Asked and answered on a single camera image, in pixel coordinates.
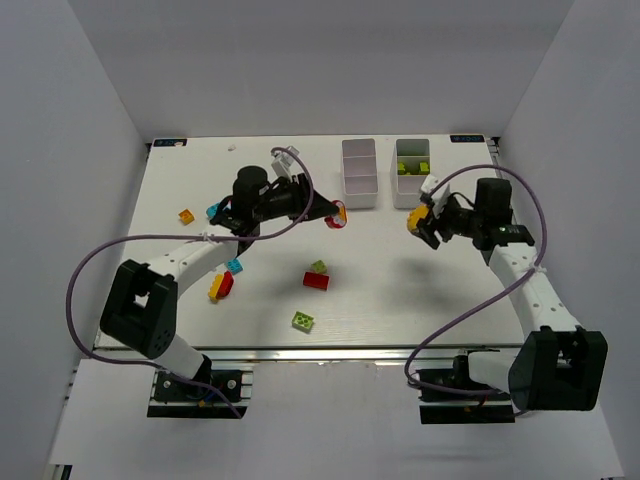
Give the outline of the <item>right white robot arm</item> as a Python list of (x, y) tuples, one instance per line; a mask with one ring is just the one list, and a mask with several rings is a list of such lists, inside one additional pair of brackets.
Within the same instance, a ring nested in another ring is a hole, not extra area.
[(539, 266), (542, 252), (526, 226), (513, 220), (512, 187), (482, 178), (469, 207), (429, 175), (409, 232), (436, 249), (455, 236), (468, 238), (506, 290), (521, 325), (519, 351), (471, 349), (455, 357), (451, 373), (412, 382), (454, 395), (485, 397), (498, 392), (523, 411), (590, 411), (597, 402), (608, 344), (572, 315)]

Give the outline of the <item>olive 2x2 lego brick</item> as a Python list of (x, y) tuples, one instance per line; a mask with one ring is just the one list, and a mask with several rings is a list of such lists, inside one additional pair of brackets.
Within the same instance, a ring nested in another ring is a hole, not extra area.
[(427, 161), (419, 163), (419, 174), (428, 175), (430, 173), (430, 165)]

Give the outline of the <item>red flower lego piece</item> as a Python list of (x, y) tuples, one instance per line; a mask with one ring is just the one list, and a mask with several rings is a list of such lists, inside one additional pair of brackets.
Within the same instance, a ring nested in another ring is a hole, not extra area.
[(346, 206), (340, 200), (334, 200), (333, 204), (338, 208), (338, 211), (333, 215), (325, 217), (325, 224), (330, 229), (342, 229), (348, 222)]

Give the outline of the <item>yellow oval lego piece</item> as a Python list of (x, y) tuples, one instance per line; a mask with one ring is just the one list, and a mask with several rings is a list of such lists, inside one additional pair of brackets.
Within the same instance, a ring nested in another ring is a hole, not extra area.
[(420, 204), (412, 210), (407, 218), (407, 230), (411, 234), (416, 234), (419, 230), (419, 222), (425, 220), (430, 213), (430, 209), (425, 204)]

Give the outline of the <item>red 2x3 lego brick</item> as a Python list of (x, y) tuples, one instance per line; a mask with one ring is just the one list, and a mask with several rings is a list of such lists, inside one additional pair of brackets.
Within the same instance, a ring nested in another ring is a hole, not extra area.
[(309, 271), (304, 274), (302, 284), (309, 288), (327, 291), (329, 282), (330, 277), (328, 275)]

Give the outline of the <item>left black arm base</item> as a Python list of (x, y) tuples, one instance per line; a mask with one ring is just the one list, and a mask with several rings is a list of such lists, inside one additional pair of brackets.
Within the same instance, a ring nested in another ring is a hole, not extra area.
[(169, 373), (157, 371), (149, 395), (148, 418), (238, 420), (248, 409), (253, 372), (241, 369), (214, 369), (210, 383), (233, 405), (237, 414), (210, 389), (176, 381)]

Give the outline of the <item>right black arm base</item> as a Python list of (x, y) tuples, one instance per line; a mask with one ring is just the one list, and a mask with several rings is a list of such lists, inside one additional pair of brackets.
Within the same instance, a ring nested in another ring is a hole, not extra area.
[(467, 355), (457, 355), (447, 368), (422, 368), (413, 375), (418, 385), (419, 414), (422, 425), (479, 425), (514, 423), (517, 414), (506, 393), (469, 395), (452, 390), (485, 391), (488, 385), (474, 382), (469, 377)]

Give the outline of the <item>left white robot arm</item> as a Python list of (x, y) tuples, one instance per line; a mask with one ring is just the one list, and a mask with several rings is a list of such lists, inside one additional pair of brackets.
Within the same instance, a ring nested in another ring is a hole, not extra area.
[(178, 300), (203, 276), (238, 258), (260, 235), (263, 222), (286, 217), (313, 221), (334, 216), (339, 204), (312, 189), (303, 174), (270, 182), (258, 166), (241, 168), (205, 229), (224, 242), (194, 240), (149, 262), (127, 260), (112, 283), (100, 330), (168, 372), (210, 381), (211, 360), (176, 333)]

